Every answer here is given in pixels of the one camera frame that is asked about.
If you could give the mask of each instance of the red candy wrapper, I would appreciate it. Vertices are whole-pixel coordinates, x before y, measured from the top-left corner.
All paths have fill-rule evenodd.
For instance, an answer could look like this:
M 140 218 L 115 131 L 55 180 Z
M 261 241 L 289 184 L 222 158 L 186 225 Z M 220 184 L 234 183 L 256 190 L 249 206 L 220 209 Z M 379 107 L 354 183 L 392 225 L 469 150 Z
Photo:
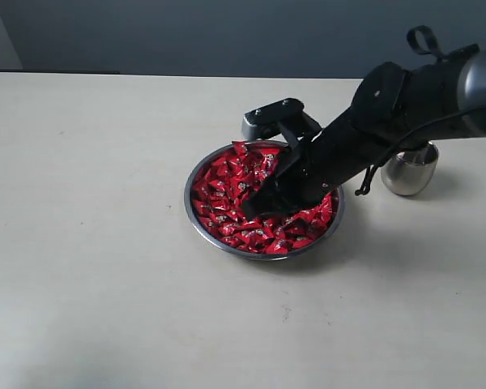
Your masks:
M 280 147 L 232 142 L 233 148 L 200 169 L 192 186 L 199 222 L 226 245 L 256 254 L 287 254 L 319 239 L 334 217 L 332 194 L 289 217 L 246 220 L 241 205 L 273 173 Z

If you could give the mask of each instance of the white table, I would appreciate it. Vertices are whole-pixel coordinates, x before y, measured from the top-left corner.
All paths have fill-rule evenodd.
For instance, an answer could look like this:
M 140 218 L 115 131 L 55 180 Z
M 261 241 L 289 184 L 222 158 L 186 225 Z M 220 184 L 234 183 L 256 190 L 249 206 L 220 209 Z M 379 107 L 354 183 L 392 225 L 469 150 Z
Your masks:
M 357 80 L 0 74 L 0 389 L 486 388 L 486 139 L 417 199 L 379 180 L 307 257 L 192 228 L 191 169 L 294 96 Z

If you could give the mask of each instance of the metal bowl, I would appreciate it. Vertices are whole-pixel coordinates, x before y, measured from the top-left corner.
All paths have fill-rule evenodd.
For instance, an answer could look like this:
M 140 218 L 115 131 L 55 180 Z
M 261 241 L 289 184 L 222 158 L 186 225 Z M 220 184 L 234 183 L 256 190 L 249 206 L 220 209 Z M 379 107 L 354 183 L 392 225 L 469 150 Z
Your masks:
M 287 144 L 284 142 L 277 142 L 274 140 L 255 140 L 255 141 L 249 141 L 246 143 L 249 145 L 251 148 L 265 148 L 265 147 L 286 147 Z M 189 175 L 189 178 L 187 180 L 187 183 L 185 184 L 185 191 L 184 191 L 184 203 L 185 203 L 185 211 L 187 212 L 187 216 L 189 217 L 189 220 L 193 224 L 193 226 L 196 228 L 196 230 L 204 237 L 206 240 L 208 240 L 211 244 L 214 246 L 218 247 L 219 249 L 223 251 L 227 251 L 228 253 L 239 255 L 241 257 L 245 257 L 247 259 L 252 259 L 256 261 L 276 261 L 279 259 L 286 259 L 286 258 L 291 258 L 293 256 L 303 254 L 308 250 L 313 249 L 317 244 L 322 242 L 325 238 L 329 237 L 332 235 L 335 230 L 339 227 L 340 221 L 342 220 L 342 215 L 343 215 L 343 210 L 344 210 L 344 196 L 343 196 L 343 188 L 339 186 L 336 189 L 336 194 L 335 194 L 335 199 L 338 201 L 337 205 L 337 214 L 335 218 L 331 221 L 331 225 L 328 228 L 328 230 L 316 241 L 313 243 L 299 249 L 299 250 L 294 250 L 290 251 L 286 254 L 256 254 L 256 253 L 249 253 L 247 251 L 243 250 L 238 250 L 234 247 L 231 247 L 229 245 L 224 244 L 223 242 L 220 242 L 218 239 L 213 237 L 212 235 L 209 234 L 208 231 L 206 231 L 200 221 L 198 220 L 198 217 L 196 216 L 196 211 L 194 210 L 193 204 L 191 202 L 191 187 L 193 185 L 194 178 L 197 176 L 198 172 L 200 169 L 205 166 L 206 164 L 210 163 L 214 159 L 218 157 L 219 154 L 226 152 L 228 149 L 232 148 L 233 145 L 229 144 L 227 146 L 224 146 L 222 148 L 219 148 L 215 152 L 212 152 L 205 158 L 203 158 L 193 169 L 193 172 Z

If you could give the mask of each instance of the stainless steel bowl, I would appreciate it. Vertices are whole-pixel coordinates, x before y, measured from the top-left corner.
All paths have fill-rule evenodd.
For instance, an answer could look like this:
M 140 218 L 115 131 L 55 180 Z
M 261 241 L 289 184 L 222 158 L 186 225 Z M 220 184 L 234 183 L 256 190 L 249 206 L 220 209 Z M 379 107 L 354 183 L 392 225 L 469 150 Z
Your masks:
M 270 146 L 275 146 L 275 147 L 286 147 L 287 144 L 284 142 L 277 142 L 273 140 L 256 140 L 256 141 L 249 141 L 246 143 L 247 145 L 250 145 L 252 148 L 264 148 L 264 147 L 270 147 Z M 204 237 L 206 240 L 208 240 L 211 244 L 214 246 L 218 247 L 219 249 L 223 251 L 227 251 L 228 253 L 239 255 L 241 257 L 245 257 L 247 259 L 253 259 L 256 261 L 276 261 L 279 259 L 286 259 L 286 258 L 291 258 L 293 256 L 303 254 L 308 250 L 313 249 L 318 243 L 323 241 L 325 238 L 329 237 L 332 235 L 335 230 L 339 227 L 340 221 L 342 219 L 343 215 L 343 209 L 344 209 L 344 197 L 343 197 L 343 188 L 340 186 L 336 190 L 336 198 L 338 201 L 337 205 L 337 214 L 335 218 L 332 220 L 330 227 L 328 230 L 322 235 L 319 239 L 317 239 L 315 242 L 311 243 L 310 245 L 307 245 L 306 247 L 303 247 L 299 250 L 294 250 L 290 251 L 287 254 L 255 254 L 255 253 L 249 253 L 243 250 L 238 250 L 235 249 L 234 247 L 231 247 L 229 245 L 224 244 L 223 242 L 220 242 L 218 239 L 213 237 L 212 235 L 209 234 L 208 231 L 206 231 L 200 221 L 198 220 L 198 217 L 196 216 L 196 212 L 194 211 L 193 204 L 191 202 L 191 187 L 193 185 L 194 178 L 197 176 L 198 172 L 200 169 L 214 160 L 219 154 L 226 152 L 228 149 L 232 148 L 232 145 L 229 144 L 225 147 L 219 148 L 215 152 L 212 152 L 205 158 L 203 158 L 199 164 L 196 165 L 196 167 L 193 169 L 193 172 L 189 175 L 189 179 L 187 180 L 187 183 L 185 184 L 185 191 L 184 191 L 184 203 L 185 203 L 185 211 L 187 212 L 187 216 L 189 217 L 189 220 L 193 224 L 193 226 L 196 228 L 196 230 Z

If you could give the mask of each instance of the robotic arm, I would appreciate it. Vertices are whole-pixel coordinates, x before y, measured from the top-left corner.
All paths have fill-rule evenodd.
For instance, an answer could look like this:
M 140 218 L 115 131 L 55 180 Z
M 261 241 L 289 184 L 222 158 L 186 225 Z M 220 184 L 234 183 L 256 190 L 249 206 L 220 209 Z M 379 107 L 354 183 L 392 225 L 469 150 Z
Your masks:
M 418 150 L 429 140 L 486 137 L 486 50 L 468 45 L 443 54 L 426 26 L 410 30 L 407 41 L 417 54 L 433 55 L 435 63 L 414 71 L 393 62 L 376 67 L 350 107 L 326 128 L 295 99 L 244 116 L 247 139 L 282 134 L 289 146 L 274 174 L 243 203 L 248 219 L 314 207 L 363 170 L 355 193 L 366 195 L 376 170 L 398 152 Z

